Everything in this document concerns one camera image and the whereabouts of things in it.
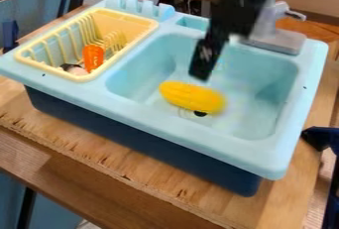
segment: dish rack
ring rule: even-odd
[[[17,51],[15,60],[72,81],[88,81],[116,62],[158,25],[155,20],[94,8],[26,44]],[[82,49],[87,45],[104,50],[104,62],[99,67],[86,75],[74,75],[60,67],[64,63],[83,65]]]

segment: orange object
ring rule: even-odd
[[[104,51],[101,47],[95,45],[87,45],[82,50],[83,62],[86,70],[90,73],[103,63]]]

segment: faucet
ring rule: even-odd
[[[284,17],[291,17],[299,21],[306,20],[305,15],[291,11],[286,2],[267,0],[251,35],[243,39],[242,43],[287,55],[298,55],[306,36],[293,31],[277,29],[276,21]]]
[[[254,47],[297,55],[306,37],[276,29],[276,20],[291,16],[304,20],[302,14],[289,10],[285,2],[276,0],[219,0],[212,6],[212,15],[204,39],[198,41],[189,75],[206,81],[231,35]]]

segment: sink basin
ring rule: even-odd
[[[244,140],[269,137],[297,76],[296,64],[282,56],[226,47],[212,77],[201,85],[222,92],[228,106],[221,114],[199,117],[170,105],[159,93],[159,85],[165,80],[198,83],[187,69],[196,42],[176,34],[158,38],[107,79],[108,90],[223,136]]]
[[[298,56],[288,56],[232,42],[208,82],[201,83],[188,76],[188,66],[208,21],[164,5],[154,11],[149,2],[131,6],[104,0],[93,8],[148,17],[163,13],[155,17],[159,28],[95,78],[75,82],[14,60],[25,45],[1,57],[0,72],[29,86],[38,109],[121,144],[129,139],[143,153],[199,171],[241,194],[255,193],[261,177],[282,178],[314,98],[327,45],[306,40]],[[218,90],[227,106],[220,114],[201,116],[170,105],[159,93],[166,80]]]

